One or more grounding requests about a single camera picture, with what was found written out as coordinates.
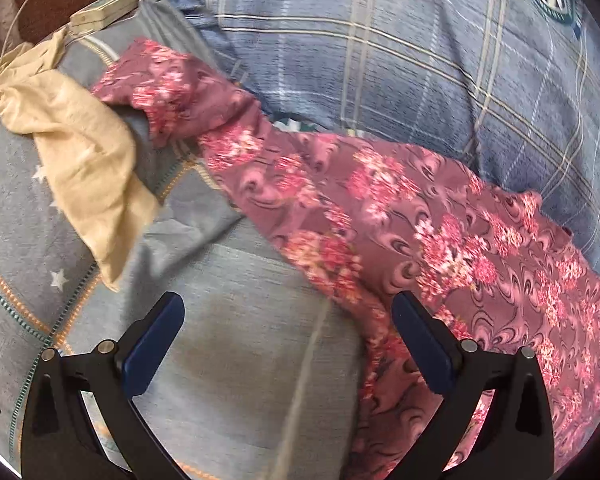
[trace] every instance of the metal screw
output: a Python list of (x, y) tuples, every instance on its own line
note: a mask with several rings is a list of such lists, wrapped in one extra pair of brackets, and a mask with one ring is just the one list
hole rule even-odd
[(101, 354), (108, 354), (115, 347), (116, 347), (116, 344), (113, 341), (111, 341), (109, 339), (105, 339), (98, 345), (98, 352), (100, 352)]
[(474, 353), (478, 349), (478, 343), (473, 339), (462, 339), (460, 346), (462, 347), (462, 350), (469, 352), (469, 354)]
[(51, 359), (53, 359), (55, 355), (56, 351), (53, 348), (47, 348), (44, 352), (42, 352), (40, 357), (43, 361), (51, 361)]
[(533, 351), (533, 349), (530, 346), (523, 346), (520, 349), (520, 353), (527, 359), (533, 359), (534, 357), (536, 357), (536, 353)]

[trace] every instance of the beige towel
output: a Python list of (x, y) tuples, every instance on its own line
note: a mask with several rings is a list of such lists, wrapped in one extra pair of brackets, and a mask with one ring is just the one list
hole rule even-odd
[(64, 30), (0, 62), (0, 119), (33, 134), (54, 199), (90, 248), (112, 290), (158, 202), (134, 173), (136, 147), (126, 124), (73, 79), (54, 70)]

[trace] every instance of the white star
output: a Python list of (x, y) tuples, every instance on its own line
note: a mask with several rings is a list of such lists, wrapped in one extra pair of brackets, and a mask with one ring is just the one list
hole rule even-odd
[(57, 288), (60, 289), (60, 292), (62, 292), (62, 288), (64, 287), (64, 284), (69, 281), (68, 279), (66, 279), (64, 277), (64, 269), (60, 269), (59, 272), (52, 272), (51, 277), (53, 278), (53, 281), (51, 282), (51, 286), (56, 286)]
[(36, 164), (36, 173), (31, 177), (32, 179), (36, 178), (38, 182), (42, 182), (46, 177), (45, 167)]
[(288, 119), (286, 124), (282, 121), (276, 121), (273, 124), (277, 129), (282, 130), (283, 132), (299, 132), (300, 126), (302, 123), (300, 121), (295, 121), (293, 119)]

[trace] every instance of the red floral cloth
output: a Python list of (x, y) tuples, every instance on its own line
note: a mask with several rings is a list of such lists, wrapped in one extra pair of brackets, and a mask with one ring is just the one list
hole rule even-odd
[[(600, 278), (571, 235), (508, 193), (419, 146), (288, 133), (200, 60), (138, 40), (94, 87), (147, 113), (157, 146), (195, 137), (232, 202), (281, 254), (351, 313), (366, 342), (358, 429), (345, 476), (381, 479), (440, 403), (390, 323), (411, 290), (458, 338), (539, 356), (556, 468), (600, 416)], [(465, 459), (485, 393), (449, 466)]]

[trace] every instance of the blue plaid fabric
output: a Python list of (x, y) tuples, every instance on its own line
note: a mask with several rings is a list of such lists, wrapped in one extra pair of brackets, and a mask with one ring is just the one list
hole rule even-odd
[(578, 0), (171, 0), (268, 112), (538, 190), (600, 274), (600, 30)]

